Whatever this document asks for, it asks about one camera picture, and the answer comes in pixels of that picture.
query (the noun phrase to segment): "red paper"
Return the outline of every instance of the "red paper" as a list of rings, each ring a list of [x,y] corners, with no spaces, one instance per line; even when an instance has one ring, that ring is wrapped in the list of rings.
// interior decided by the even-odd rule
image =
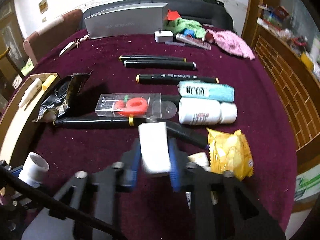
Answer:
[[[175,19],[178,19],[181,16],[179,15],[179,13],[177,11],[168,10],[167,17],[168,17],[169,21],[174,21]]]

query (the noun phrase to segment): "wooden brick-pattern panel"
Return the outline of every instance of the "wooden brick-pattern panel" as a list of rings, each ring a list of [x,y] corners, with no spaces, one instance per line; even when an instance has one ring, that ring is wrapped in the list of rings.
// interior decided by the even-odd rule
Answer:
[[[254,51],[279,94],[299,150],[320,132],[320,118],[314,103],[291,67],[261,36]]]

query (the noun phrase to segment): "light blue package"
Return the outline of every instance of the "light blue package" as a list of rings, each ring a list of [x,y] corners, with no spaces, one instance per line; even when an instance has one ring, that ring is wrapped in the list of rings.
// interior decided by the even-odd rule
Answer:
[[[179,93],[182,97],[207,98],[233,103],[235,89],[229,85],[205,83],[200,80],[180,81]]]

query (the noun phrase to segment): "key chain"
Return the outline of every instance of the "key chain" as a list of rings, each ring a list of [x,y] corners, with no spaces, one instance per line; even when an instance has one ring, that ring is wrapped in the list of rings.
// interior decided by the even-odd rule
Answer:
[[[85,35],[83,38],[81,39],[75,39],[75,41],[72,41],[70,42],[67,46],[65,46],[63,48],[63,50],[60,52],[59,54],[59,57],[61,57],[62,55],[66,54],[67,52],[69,52],[70,50],[72,50],[74,47],[79,47],[79,44],[82,42],[82,41],[85,41],[85,40],[89,40],[90,37],[89,37],[89,34]]]

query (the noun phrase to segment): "charger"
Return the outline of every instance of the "charger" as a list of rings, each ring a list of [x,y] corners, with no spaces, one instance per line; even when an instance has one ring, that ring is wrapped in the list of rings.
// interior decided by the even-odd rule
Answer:
[[[164,43],[166,41],[173,41],[173,33],[171,31],[156,31],[155,40],[157,43]]]

